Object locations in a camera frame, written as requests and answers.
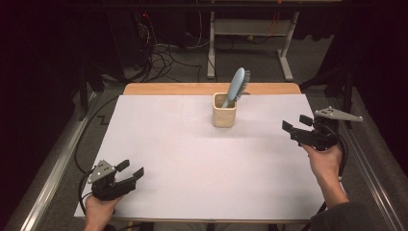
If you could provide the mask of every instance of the person's arm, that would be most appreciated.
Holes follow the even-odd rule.
[[[84,231],[102,231],[111,220],[114,209],[122,197],[110,201],[101,201],[93,195],[86,201],[86,225]]]
[[[327,208],[348,202],[342,186],[339,182],[339,167],[342,159],[342,151],[335,145],[324,151],[316,151],[313,147],[302,144],[309,154],[312,172],[323,193]]]
[[[325,151],[316,151],[302,144],[309,154],[312,172],[323,193],[328,210],[311,219],[313,231],[373,231],[367,208],[360,203],[349,202],[339,182],[342,151],[335,145]]]

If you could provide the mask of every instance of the cup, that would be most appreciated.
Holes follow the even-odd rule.
[[[213,98],[213,124],[215,127],[229,128],[234,125],[237,103],[231,101],[226,108],[221,108],[227,93],[215,93]]]

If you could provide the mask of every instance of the metal bracket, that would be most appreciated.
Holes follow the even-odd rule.
[[[334,109],[331,106],[329,106],[326,109],[315,111],[315,116],[321,116],[321,117],[338,119],[338,120],[349,120],[349,121],[358,121],[358,122],[363,121],[363,118],[361,116],[347,114],[337,109]]]
[[[89,176],[88,184],[92,184],[115,171],[115,167],[111,166],[105,160],[101,160],[93,171],[93,174]]]

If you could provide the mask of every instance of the metal rail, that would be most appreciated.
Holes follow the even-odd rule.
[[[86,114],[85,118],[82,121],[78,122],[78,124],[74,128],[74,134],[72,135],[69,144],[60,154],[57,163],[54,165],[50,176],[45,182],[45,185],[42,187],[42,190],[39,193],[39,196],[35,204],[33,205],[30,214],[24,221],[24,224],[20,230],[29,231],[37,229],[42,216],[44,215],[46,209],[48,208],[48,205],[54,197],[58,186],[60,185],[61,179],[63,178],[66,170],[66,166],[68,165],[68,162],[75,151],[76,144],[81,137],[85,126],[89,122],[89,118],[94,112],[95,105],[99,99],[100,95],[96,95],[95,92],[89,97],[90,108],[88,110],[88,113]]]
[[[335,99],[328,98],[327,101],[331,105],[336,105],[336,108],[340,108],[338,102]],[[356,163],[361,169],[363,177],[365,178],[367,185],[372,193],[377,206],[389,226],[390,230],[393,231],[404,231],[404,227],[395,212],[393,205],[389,199],[387,192],[382,187],[380,181],[376,177],[374,170],[372,169],[369,160],[366,158],[366,154],[361,148],[360,144],[357,142],[356,137],[353,132],[348,129],[344,122],[340,122],[340,130],[344,132],[345,139],[349,147],[352,149],[356,157]]]

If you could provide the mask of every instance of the white tabletop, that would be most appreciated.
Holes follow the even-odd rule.
[[[304,150],[282,120],[312,116],[303,94],[244,95],[232,128],[212,124],[211,95],[121,95],[95,164],[144,167],[114,218],[301,222],[324,201]],[[87,185],[84,194],[90,192]],[[75,217],[83,217],[78,207]]]

